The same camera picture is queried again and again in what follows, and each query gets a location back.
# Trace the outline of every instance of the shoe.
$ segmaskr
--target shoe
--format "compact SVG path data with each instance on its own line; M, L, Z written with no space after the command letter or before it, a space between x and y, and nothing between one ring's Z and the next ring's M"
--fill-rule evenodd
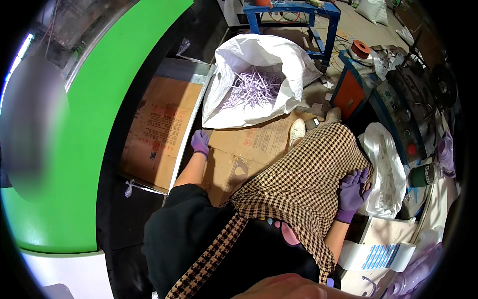
M304 138L305 136L305 123L304 120L299 118L291 126L289 131L289 148L287 151L291 151L294 145L294 142L299 138Z
M327 112L325 123L342 122L342 110L339 107L334 107Z

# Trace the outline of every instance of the green panel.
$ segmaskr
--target green panel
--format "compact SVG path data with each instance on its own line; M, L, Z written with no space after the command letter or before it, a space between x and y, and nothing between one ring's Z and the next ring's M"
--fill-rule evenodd
M28 201L1 190L17 244L48 253L96 251L96 197L111 127L134 76L192 0L141 0L92 51L70 87L70 117L53 137L48 184Z

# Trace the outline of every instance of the cardboard sheet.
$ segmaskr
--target cardboard sheet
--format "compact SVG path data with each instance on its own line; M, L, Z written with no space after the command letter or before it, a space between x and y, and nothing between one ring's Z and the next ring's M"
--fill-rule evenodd
M203 179L213 206L225 202L242 182L286 154L292 123L312 114L293 110L288 115L244 129L214 130Z
M154 77L136 111L120 171L167 193L179 146L201 84Z

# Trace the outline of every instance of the orange machine panel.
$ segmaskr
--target orange machine panel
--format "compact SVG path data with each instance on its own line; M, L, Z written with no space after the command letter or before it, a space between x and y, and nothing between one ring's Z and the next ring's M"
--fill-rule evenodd
M362 87L355 80L352 73L347 70L333 100L334 106L342 110L342 120L346 121L349 118L364 97L365 93Z

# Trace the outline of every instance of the human hand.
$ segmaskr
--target human hand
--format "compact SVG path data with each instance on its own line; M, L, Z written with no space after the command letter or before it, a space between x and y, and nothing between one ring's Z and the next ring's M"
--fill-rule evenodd
M339 207L336 220L344 223L350 223L355 212L365 202L372 191L371 183L368 183L363 190L365 180L369 174L369 168L365 167L361 170L354 170L352 174L345 176L340 180L339 186Z
M295 273L265 278L232 299L327 299L323 287Z
M193 137L191 138L191 146L195 153L202 153L207 158L207 155L209 154L208 143L209 136L204 130L196 130L196 132L194 132Z

